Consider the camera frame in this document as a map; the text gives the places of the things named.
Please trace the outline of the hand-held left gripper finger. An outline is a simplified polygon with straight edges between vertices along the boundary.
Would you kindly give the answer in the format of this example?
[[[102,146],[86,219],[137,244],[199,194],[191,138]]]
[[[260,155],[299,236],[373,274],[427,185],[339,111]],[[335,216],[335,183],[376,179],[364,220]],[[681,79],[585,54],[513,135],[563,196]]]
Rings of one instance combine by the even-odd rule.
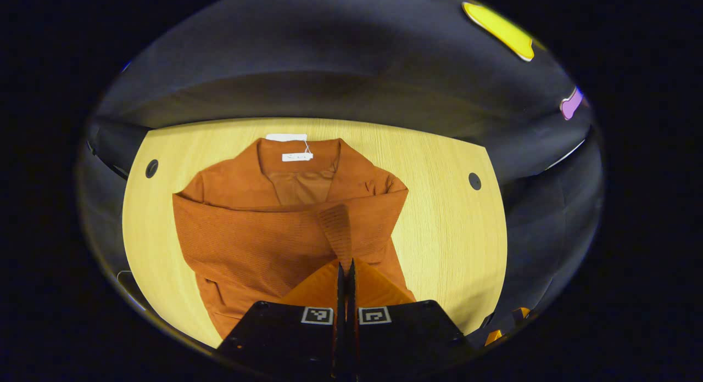
[[[372,304],[369,289],[394,285],[361,262],[347,277],[348,380],[428,380],[474,357],[472,345],[435,300]]]
[[[217,348],[259,380],[342,380],[347,372],[346,291],[332,262],[278,302],[254,302]]]

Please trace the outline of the black backdrop cloth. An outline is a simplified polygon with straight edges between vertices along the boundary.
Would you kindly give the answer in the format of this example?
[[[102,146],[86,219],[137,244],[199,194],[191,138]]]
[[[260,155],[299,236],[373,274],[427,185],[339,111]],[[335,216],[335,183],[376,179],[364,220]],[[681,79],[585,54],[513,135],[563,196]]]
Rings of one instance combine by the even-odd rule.
[[[261,138],[342,139],[398,177],[407,288],[464,334],[502,329],[519,307],[544,312],[599,225],[593,109],[547,47],[487,5],[221,0],[126,64],[77,162],[99,266],[125,294],[116,274],[131,271],[148,316],[207,345],[222,338],[172,197]]]

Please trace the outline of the orange button shirt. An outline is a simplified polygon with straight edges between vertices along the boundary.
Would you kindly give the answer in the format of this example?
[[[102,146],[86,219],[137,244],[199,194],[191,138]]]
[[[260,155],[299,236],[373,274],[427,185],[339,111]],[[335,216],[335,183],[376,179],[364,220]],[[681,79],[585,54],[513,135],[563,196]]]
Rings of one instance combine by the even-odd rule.
[[[409,193],[342,139],[257,139],[172,197],[201,300],[224,339],[259,300],[334,308],[337,268],[361,307],[414,302],[392,232]]]

